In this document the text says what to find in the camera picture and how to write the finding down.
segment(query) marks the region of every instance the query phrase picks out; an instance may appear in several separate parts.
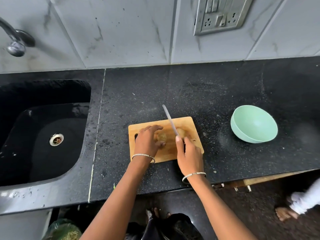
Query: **mint green bowl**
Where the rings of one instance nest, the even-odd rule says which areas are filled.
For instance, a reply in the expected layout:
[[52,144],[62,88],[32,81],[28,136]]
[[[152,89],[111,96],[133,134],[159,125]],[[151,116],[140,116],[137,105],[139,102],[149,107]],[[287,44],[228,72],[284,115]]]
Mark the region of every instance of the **mint green bowl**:
[[234,110],[231,129],[241,140],[250,143],[271,141],[278,134],[278,126],[273,117],[253,105],[242,105]]

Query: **hand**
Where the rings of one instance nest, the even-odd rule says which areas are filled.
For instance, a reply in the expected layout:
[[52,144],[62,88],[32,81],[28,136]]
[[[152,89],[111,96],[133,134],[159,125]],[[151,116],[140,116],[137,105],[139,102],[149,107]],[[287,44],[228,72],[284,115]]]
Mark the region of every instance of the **hand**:
[[184,138],[186,153],[184,153],[183,141],[180,136],[176,136],[178,150],[178,165],[184,176],[190,173],[203,172],[203,160],[201,149],[195,146],[188,137]]
[[163,127],[160,125],[147,126],[141,129],[136,138],[134,154],[142,153],[155,157],[158,149],[166,145],[164,141],[155,142],[153,139],[155,132],[162,129]]

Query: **silver bangle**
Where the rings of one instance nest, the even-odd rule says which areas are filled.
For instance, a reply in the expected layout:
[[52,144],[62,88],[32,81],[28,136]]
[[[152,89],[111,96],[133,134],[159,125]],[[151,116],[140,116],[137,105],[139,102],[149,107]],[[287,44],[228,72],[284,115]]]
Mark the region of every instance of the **silver bangle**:
[[207,176],[207,174],[206,174],[205,172],[194,172],[194,173],[190,173],[190,174],[184,176],[184,177],[182,178],[182,182],[185,183],[185,184],[190,184],[189,182],[185,182],[184,180],[185,180],[187,177],[190,177],[190,176],[196,175],[196,174],[204,174],[205,176]]
[[134,154],[134,155],[132,156],[132,160],[134,159],[134,157],[135,157],[135,156],[145,156],[145,157],[150,157],[150,158],[152,158],[152,160],[153,160],[153,162],[152,162],[152,160],[151,160],[151,162],[150,162],[150,163],[155,163],[155,162],[156,162],[155,158],[154,158],[153,156],[148,155],[148,154],[142,154],[142,153]]

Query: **kitchen sink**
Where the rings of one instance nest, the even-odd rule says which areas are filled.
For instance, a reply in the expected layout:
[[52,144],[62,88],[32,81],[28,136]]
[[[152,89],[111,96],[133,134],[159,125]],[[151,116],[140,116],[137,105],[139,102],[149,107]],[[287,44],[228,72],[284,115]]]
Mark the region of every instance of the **kitchen sink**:
[[0,87],[0,186],[59,177],[78,161],[90,104],[83,80]]

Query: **knife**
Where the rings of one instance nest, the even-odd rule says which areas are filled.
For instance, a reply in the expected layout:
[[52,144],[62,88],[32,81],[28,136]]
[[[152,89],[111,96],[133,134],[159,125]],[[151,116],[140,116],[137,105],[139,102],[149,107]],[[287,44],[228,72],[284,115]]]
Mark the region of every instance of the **knife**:
[[172,127],[174,133],[176,134],[176,136],[178,136],[178,135],[179,135],[179,134],[178,134],[178,131],[177,131],[176,127],[174,126],[174,123],[173,123],[173,121],[172,121],[172,119],[171,119],[171,116],[170,116],[170,114],[169,114],[166,106],[165,106],[164,104],[162,104],[162,107],[163,107],[163,109],[164,109],[164,112],[165,112],[166,116],[168,117],[168,120],[170,121],[170,124],[171,124],[171,127]]

